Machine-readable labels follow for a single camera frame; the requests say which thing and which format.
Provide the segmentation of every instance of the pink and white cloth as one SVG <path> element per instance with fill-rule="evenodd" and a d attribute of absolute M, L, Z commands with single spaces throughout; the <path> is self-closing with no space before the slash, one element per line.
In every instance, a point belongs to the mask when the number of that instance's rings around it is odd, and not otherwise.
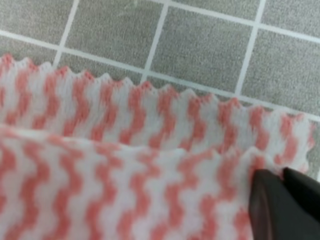
<path fill-rule="evenodd" d="M 249 240 L 254 169 L 313 125 L 214 95 L 0 58 L 0 239 Z"/>

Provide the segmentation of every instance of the black object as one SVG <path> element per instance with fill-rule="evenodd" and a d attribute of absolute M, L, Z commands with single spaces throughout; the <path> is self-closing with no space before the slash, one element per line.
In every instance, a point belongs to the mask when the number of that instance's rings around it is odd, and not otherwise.
<path fill-rule="evenodd" d="M 249 215 L 254 240 L 320 240 L 320 184 L 285 168 L 253 175 Z"/>

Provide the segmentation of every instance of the scalloped edge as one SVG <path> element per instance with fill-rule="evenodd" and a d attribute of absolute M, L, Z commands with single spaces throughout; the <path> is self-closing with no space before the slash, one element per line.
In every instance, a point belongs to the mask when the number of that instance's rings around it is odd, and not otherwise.
<path fill-rule="evenodd" d="M 259 104 L 251 104 L 249 106 L 244 106 L 238 98 L 236 97 L 230 97 L 228 100 L 220 100 L 219 97 L 212 93 L 208 92 L 208 94 L 199 96 L 196 94 L 196 92 L 191 89 L 187 88 L 181 92 L 178 92 L 174 86 L 172 86 L 170 83 L 165 84 L 164 86 L 160 88 L 156 88 L 152 85 L 151 82 L 145 81 L 143 83 L 139 83 L 138 85 L 135 85 L 129 77 L 125 77 L 121 80 L 114 80 L 107 72 L 100 75 L 99 77 L 94 76 L 89 70 L 84 69 L 80 72 L 73 72 L 72 69 L 69 66 L 62 66 L 59 68 L 54 68 L 53 65 L 49 62 L 43 62 L 42 64 L 36 65 L 33 60 L 29 57 L 24 57 L 21 60 L 15 60 L 15 58 L 10 54 L 4 54 L 0 57 L 0 65 L 2 63 L 5 63 L 7 65 L 14 65 L 15 68 L 23 68 L 26 65 L 29 65 L 30 68 L 32 69 L 42 69 L 43 71 L 52 72 L 52 73 L 57 73 L 57 74 L 62 74 L 62 75 L 70 75 L 73 79 L 78 79 L 80 77 L 85 76 L 86 78 L 97 81 L 97 82 L 102 82 L 102 81 L 109 81 L 112 84 L 115 84 L 116 86 L 119 85 L 121 86 L 122 84 L 124 85 L 129 85 L 130 87 L 134 88 L 141 88 L 142 91 L 149 91 L 154 94 L 159 94 L 162 91 L 172 91 L 172 94 L 176 96 L 176 98 L 183 98 L 184 96 L 188 96 L 189 98 L 196 98 L 201 104 L 209 103 L 211 101 L 217 102 L 218 104 L 225 104 L 225 105 L 234 105 L 237 106 L 238 108 L 245 109 L 247 111 L 250 111 L 253 108 L 262 108 L 264 114 L 276 114 L 276 113 L 281 113 L 282 115 L 289 117 L 292 121 L 299 121 L 301 120 L 305 114 L 303 112 L 298 113 L 298 114 L 291 114 L 287 113 L 286 111 L 283 111 L 281 109 L 272 109 L 268 110 L 264 106 L 259 105 Z M 310 121 L 311 125 L 311 135 L 314 132 L 316 125 Z M 313 142 L 312 147 L 315 145 L 314 144 L 314 139 L 313 137 L 310 137 L 310 142 Z"/>

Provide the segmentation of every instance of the tile floor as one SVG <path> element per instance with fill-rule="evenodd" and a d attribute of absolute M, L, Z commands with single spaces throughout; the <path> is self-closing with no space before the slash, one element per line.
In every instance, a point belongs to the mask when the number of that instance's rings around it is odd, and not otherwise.
<path fill-rule="evenodd" d="M 320 122 L 319 9 L 318 0 L 1 0 L 0 55 L 237 96 Z M 314 137 L 316 178 L 320 130 Z"/>

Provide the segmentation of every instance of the fabric texture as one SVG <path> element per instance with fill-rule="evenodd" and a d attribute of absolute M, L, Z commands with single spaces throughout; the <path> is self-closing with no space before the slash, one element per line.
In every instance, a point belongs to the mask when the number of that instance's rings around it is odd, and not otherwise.
<path fill-rule="evenodd" d="M 249 239 L 256 148 L 159 151 L 0 127 L 0 238 Z"/>
<path fill-rule="evenodd" d="M 313 125 L 237 99 L 0 58 L 0 239 L 249 240 L 250 178 Z"/>

